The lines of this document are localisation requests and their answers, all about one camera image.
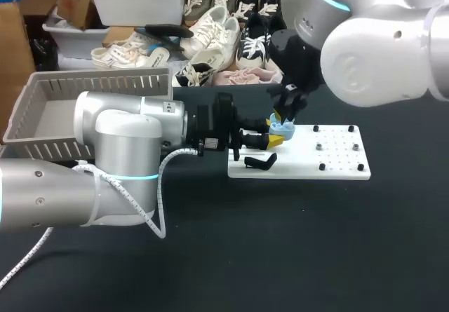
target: white pegboard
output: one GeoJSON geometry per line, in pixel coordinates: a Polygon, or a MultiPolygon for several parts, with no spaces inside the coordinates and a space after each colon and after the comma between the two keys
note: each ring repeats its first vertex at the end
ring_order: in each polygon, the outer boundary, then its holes
{"type": "Polygon", "coordinates": [[[240,161],[234,161],[232,150],[229,150],[228,175],[250,179],[370,179],[371,171],[357,126],[353,132],[349,132],[349,126],[320,125],[318,132],[314,132],[313,125],[295,127],[291,140],[269,151],[242,148],[240,161]],[[317,149],[317,144],[322,145],[321,150],[317,149]],[[273,153],[277,153],[278,159],[268,171],[245,166],[247,156],[266,161],[273,153]],[[326,165],[325,170],[320,170],[322,163],[326,165]],[[358,170],[359,164],[363,164],[363,171],[358,170]]]}

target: robotic arm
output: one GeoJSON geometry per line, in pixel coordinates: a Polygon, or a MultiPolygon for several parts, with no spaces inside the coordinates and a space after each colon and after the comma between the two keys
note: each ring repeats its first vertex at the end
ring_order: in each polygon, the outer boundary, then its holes
{"type": "Polygon", "coordinates": [[[237,161],[242,145],[265,150],[282,143],[283,137],[268,131],[264,118],[241,118],[228,93],[218,93],[211,106],[199,105],[188,115],[178,101],[84,92],[74,111],[76,140],[94,147],[96,168],[119,182],[147,217],[95,173],[92,177],[47,161],[0,159],[0,230],[144,223],[156,204],[162,209],[157,199],[161,150],[192,147],[196,151],[184,152],[202,156],[230,148],[237,161]],[[241,129],[260,135],[243,135],[241,129]]]}
{"type": "Polygon", "coordinates": [[[422,97],[449,98],[449,0],[306,0],[297,35],[273,35],[284,71],[274,108],[282,121],[305,107],[321,73],[329,89],[358,107],[422,97]]]}

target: cardboard box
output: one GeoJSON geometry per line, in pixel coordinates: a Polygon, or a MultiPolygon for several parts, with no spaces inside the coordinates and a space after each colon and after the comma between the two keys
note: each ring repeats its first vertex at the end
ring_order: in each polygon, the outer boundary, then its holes
{"type": "Polygon", "coordinates": [[[88,29],[98,19],[93,0],[58,0],[58,15],[82,30],[88,29]]]}
{"type": "Polygon", "coordinates": [[[0,25],[1,139],[15,101],[34,72],[34,61],[18,4],[0,4],[0,25]]]}
{"type": "Polygon", "coordinates": [[[126,40],[134,32],[134,27],[111,27],[103,40],[103,47],[112,42],[126,40]]]}
{"type": "Polygon", "coordinates": [[[19,7],[28,37],[31,39],[47,39],[49,34],[42,30],[42,24],[56,7],[58,0],[20,0],[19,7]]]}

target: yellow part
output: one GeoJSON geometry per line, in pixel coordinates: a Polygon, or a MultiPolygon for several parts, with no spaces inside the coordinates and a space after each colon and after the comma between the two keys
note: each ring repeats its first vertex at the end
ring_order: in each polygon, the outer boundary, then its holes
{"type": "Polygon", "coordinates": [[[281,121],[282,120],[281,116],[278,114],[278,112],[276,110],[274,110],[274,116],[276,117],[277,121],[281,121]]]}
{"type": "Polygon", "coordinates": [[[273,147],[279,146],[283,143],[285,137],[282,135],[269,135],[269,143],[267,149],[272,149],[273,147]]]}

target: black table surface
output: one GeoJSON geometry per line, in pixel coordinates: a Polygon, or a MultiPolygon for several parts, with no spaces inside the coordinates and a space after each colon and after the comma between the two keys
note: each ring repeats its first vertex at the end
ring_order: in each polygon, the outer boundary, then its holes
{"type": "MultiPolygon", "coordinates": [[[[268,116],[264,87],[229,88],[268,116]]],[[[214,88],[176,91],[188,110],[214,88]]],[[[0,311],[448,311],[449,104],[359,109],[326,87],[303,124],[356,124],[363,182],[227,177],[226,153],[180,156],[163,181],[167,237],[145,225],[58,228],[0,291],[0,311]]],[[[0,233],[0,277],[42,229],[0,233]]]]}

